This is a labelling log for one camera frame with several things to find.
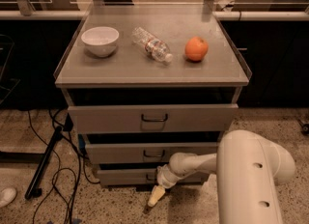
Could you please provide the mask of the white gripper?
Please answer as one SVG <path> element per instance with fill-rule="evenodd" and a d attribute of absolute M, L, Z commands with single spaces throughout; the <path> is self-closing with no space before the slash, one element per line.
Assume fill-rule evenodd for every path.
<path fill-rule="evenodd" d="M 181 178 L 174 174 L 170 167 L 165 164 L 157 167 L 156 180 L 159 185 L 154 186 L 148 201 L 148 206 L 151 208 L 164 196 L 165 189 L 172 188 Z"/>

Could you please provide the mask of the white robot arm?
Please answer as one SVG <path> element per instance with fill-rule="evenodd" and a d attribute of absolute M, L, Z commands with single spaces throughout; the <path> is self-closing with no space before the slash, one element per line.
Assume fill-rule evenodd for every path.
<path fill-rule="evenodd" d="M 157 168 L 150 208 L 165 191 L 197 172 L 215 174 L 220 224 L 283 224 L 276 186 L 295 174 L 295 161 L 282 146 L 246 130 L 222 138 L 214 154 L 175 153 Z"/>

